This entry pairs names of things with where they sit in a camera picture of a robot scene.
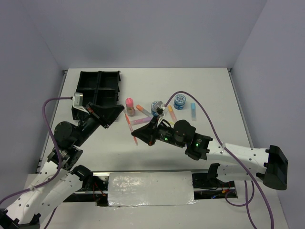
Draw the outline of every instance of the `white table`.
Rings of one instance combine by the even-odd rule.
[[[76,90],[80,71],[121,71],[120,103],[131,97],[135,105],[150,110],[151,103],[164,103],[176,91],[187,91],[197,98],[210,115],[222,141],[249,147],[245,127],[226,68],[115,68],[69,69],[61,93],[72,96]],[[184,110],[174,112],[178,119],[186,119],[197,128],[196,132],[214,137],[203,112],[196,107],[197,121],[191,121],[191,98],[187,97]],[[145,117],[140,112],[131,120]],[[60,101],[52,129],[61,121],[74,122],[71,102]],[[52,150],[51,139],[46,145],[43,162]],[[82,145],[84,150],[78,164],[92,171],[137,171],[208,169],[210,161],[194,161],[180,149],[157,142],[149,147],[139,140],[136,146],[126,120],[121,115],[109,129],[98,128]],[[244,202],[243,182],[236,182],[239,199]],[[287,229],[283,211],[274,190],[263,187],[274,212],[275,228]],[[269,216],[257,192],[250,206],[258,228],[270,228]],[[151,207],[95,207],[94,203],[65,203],[58,207],[49,228],[251,228],[245,208],[229,206],[224,199],[201,200],[187,206]]]

